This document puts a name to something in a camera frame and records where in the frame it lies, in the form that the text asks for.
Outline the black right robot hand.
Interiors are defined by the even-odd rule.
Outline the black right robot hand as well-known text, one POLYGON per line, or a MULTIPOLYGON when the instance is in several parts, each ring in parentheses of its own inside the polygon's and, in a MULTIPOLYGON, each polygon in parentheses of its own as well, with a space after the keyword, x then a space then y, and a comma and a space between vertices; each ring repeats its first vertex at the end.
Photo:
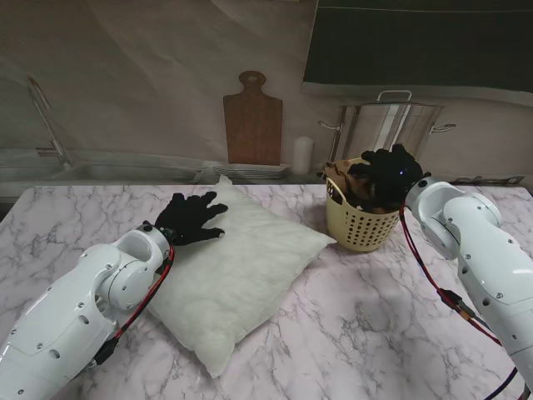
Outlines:
POLYGON ((411 188, 425 177, 421 165, 401 143, 376 151, 365 151, 364 162, 353 163, 348 173, 363 179, 364 188, 375 208, 395 211, 411 188))

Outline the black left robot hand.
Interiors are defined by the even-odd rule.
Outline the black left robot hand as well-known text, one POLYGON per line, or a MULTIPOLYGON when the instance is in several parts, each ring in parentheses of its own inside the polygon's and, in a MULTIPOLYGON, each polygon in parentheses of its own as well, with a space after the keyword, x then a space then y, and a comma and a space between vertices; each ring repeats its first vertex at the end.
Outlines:
POLYGON ((224 235, 221 228, 204 228, 204 225, 213 218, 228 211, 227 205, 221 203, 212 205, 216 197, 217 193, 213 191, 189 197, 176 192, 157 217, 155 227, 173 246, 186 246, 220 238, 224 235))

